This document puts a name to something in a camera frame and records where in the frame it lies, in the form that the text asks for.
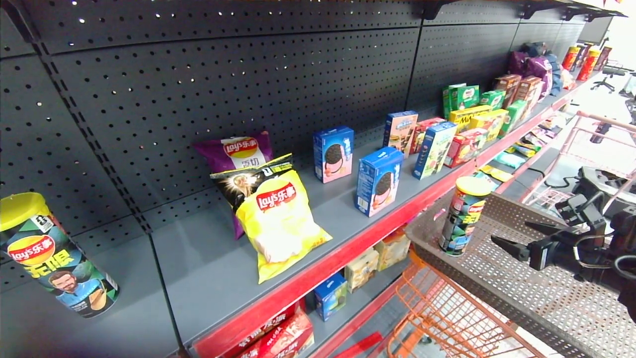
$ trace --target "lay's chip bag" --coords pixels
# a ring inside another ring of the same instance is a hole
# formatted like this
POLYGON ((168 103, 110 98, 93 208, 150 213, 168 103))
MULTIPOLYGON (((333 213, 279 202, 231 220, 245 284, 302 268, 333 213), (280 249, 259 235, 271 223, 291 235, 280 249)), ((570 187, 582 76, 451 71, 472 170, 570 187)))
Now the lay's chip bag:
POLYGON ((211 174, 258 252, 258 283, 332 239, 314 222, 292 155, 255 168, 211 174))

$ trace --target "robotic arm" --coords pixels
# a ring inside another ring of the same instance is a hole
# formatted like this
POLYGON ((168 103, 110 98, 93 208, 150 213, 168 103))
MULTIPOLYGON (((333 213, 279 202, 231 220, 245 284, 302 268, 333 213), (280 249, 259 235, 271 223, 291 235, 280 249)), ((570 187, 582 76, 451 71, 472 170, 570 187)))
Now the robotic arm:
POLYGON ((612 240, 605 244, 605 220, 596 207, 596 199, 582 194, 558 203, 556 208, 570 226, 526 222, 546 235, 528 245, 496 235, 491 240, 519 261, 529 261, 530 267, 541 271, 559 266, 574 274, 580 282, 592 282, 618 293, 618 301, 627 307, 636 322, 636 206, 615 214, 610 227, 612 240), (590 230, 579 234, 574 225, 587 223, 590 230))

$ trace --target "lay's chip canister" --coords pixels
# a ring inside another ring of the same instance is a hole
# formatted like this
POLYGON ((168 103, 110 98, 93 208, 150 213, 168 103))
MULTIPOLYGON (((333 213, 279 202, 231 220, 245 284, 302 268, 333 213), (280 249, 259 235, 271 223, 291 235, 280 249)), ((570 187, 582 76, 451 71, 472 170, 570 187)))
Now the lay's chip canister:
POLYGON ((119 287, 68 237, 41 194, 27 192, 0 202, 0 248, 48 292, 84 318, 104 313, 119 287))

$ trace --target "yellow lid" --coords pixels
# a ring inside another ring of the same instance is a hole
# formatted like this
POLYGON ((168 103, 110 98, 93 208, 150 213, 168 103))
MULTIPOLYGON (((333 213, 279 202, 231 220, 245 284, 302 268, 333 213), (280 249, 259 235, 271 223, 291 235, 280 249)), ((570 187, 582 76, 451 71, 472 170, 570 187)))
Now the yellow lid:
POLYGON ((473 196, 486 196, 492 192, 492 186, 488 181, 474 176, 460 176, 455 185, 462 192, 473 196))
POLYGON ((36 192, 23 192, 0 201, 0 231, 12 229, 33 215, 49 215, 46 201, 36 192))

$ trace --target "purple chip bag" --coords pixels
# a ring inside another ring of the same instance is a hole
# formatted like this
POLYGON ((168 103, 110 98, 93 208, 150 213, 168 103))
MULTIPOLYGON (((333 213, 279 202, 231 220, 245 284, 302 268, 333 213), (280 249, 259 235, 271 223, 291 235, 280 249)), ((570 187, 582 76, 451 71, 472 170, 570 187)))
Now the purple chip bag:
MULTIPOLYGON (((207 159, 207 165, 213 173, 260 166, 273 159, 270 135, 266 131, 252 137, 232 137, 226 140, 210 140, 192 144, 197 152, 207 159)), ((234 221, 234 239, 244 233, 236 216, 234 221)))

